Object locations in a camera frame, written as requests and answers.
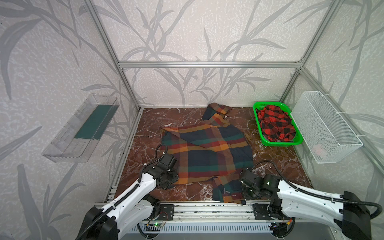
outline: wall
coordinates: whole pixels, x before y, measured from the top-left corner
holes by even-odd
[[[0,1],[0,239],[73,239],[136,115],[82,1]],[[87,163],[41,155],[90,93],[120,107]]]
[[[306,63],[333,99],[384,152],[384,1],[344,1]],[[313,91],[299,77],[286,102],[294,106],[302,91]],[[361,149],[332,164],[314,161],[307,145],[296,147],[312,185],[319,190],[356,193],[384,205],[384,179]],[[372,220],[372,236],[384,235],[383,214]]]
[[[297,61],[331,0],[95,0],[120,61]],[[143,106],[251,106],[293,69],[126,69]]]

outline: leaf-patterned wallpaper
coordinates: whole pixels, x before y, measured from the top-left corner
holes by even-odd
[[[306,68],[350,118],[384,153],[384,1],[345,0]],[[303,91],[313,91],[298,78],[286,103],[291,107]],[[347,190],[360,199],[384,205],[384,178],[361,149],[332,164],[318,164],[305,144],[296,152],[317,189]],[[384,235],[384,215],[372,221],[373,239]]]
[[[137,112],[82,1],[0,0],[0,71],[0,238],[73,239]],[[89,93],[120,103],[89,161],[43,157]]]
[[[331,0],[95,0],[120,61],[297,61]],[[125,69],[143,106],[251,106],[293,69]]]

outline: brown marble surface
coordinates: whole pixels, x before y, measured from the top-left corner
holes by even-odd
[[[199,123],[205,108],[146,108],[140,119],[136,135],[124,166],[116,191],[117,197],[138,178],[143,163],[154,159],[157,145],[161,143],[161,126],[185,126]],[[247,134],[251,140],[253,161],[272,160],[290,181],[311,187],[293,147],[267,147],[259,137],[252,108],[234,108],[226,119]],[[277,175],[269,163],[259,165],[254,172],[260,176]],[[212,200],[211,181],[177,185],[172,189],[155,189],[151,195],[161,201]]]

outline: green laundry basket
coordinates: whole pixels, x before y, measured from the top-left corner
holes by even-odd
[[[299,144],[301,144],[303,142],[303,136],[301,135],[301,133],[300,133],[299,129],[297,128],[296,123],[295,123],[295,121],[293,119],[292,119],[291,123],[295,127],[295,130],[296,130],[296,135],[295,135],[295,137],[293,139],[293,142],[270,142],[270,141],[268,141],[263,136],[262,128],[260,126],[259,119],[257,117],[256,109],[263,110],[263,108],[266,105],[278,106],[278,107],[280,107],[281,110],[287,112],[288,115],[291,117],[291,110],[284,103],[280,103],[280,102],[256,102],[253,105],[253,112],[255,113],[255,119],[256,119],[256,123],[257,123],[257,128],[259,129],[259,134],[260,134],[260,139],[262,141],[262,144],[265,145],[265,146],[275,146],[275,147],[289,147],[289,146],[292,146],[292,145],[299,145]]]

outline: white metal basket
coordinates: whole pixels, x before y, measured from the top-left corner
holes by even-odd
[[[319,91],[303,92],[291,116],[317,163],[339,162],[362,142]]]

